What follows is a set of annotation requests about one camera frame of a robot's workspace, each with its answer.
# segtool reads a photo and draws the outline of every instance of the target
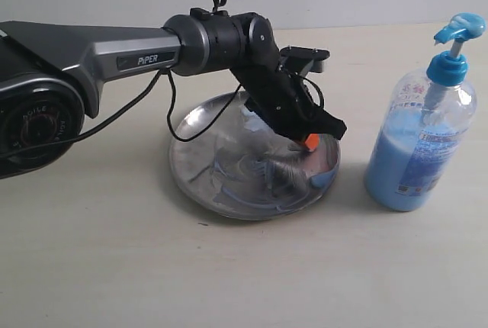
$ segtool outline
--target white table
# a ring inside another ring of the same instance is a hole
[[[0,181],[0,327],[488,325],[488,40],[466,45],[477,119],[430,202],[399,214],[362,185],[397,80],[427,66],[442,24],[279,31],[331,51],[313,74],[348,125],[339,177],[315,206],[241,223],[189,201],[169,174],[169,85],[61,160]],[[150,76],[105,87],[98,123]],[[232,91],[228,72],[177,77],[175,123]]]

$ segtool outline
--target metal plate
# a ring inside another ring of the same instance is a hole
[[[196,107],[176,133],[196,134],[231,97],[221,95]],[[204,207],[240,220],[292,214],[320,199],[338,171],[338,141],[322,135],[317,149],[306,151],[247,111],[247,98],[240,92],[197,139],[173,139],[169,162],[178,187]]]

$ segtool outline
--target plastic bottle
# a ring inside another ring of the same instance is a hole
[[[451,50],[396,85],[364,177],[380,204],[413,211],[432,193],[477,107],[476,93],[464,79],[468,64],[461,47],[485,29],[479,15],[455,15],[434,36],[436,44],[454,40]]]

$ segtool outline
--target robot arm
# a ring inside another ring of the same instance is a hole
[[[246,107],[281,136],[315,133],[340,140],[344,122],[313,102],[303,78],[321,72],[325,50],[279,50],[269,21],[192,8],[163,28],[89,27],[22,21],[0,23],[0,157],[79,134],[98,115],[104,83],[156,70],[180,76],[229,69],[249,93]],[[59,158],[69,146],[0,158],[0,178]]]

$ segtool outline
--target soap bottle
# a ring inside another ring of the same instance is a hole
[[[461,47],[485,29],[479,15],[455,15],[434,36],[436,44],[453,40],[451,50],[396,85],[364,176],[378,203],[413,211],[429,198],[473,120],[477,97],[464,79],[468,64]]]

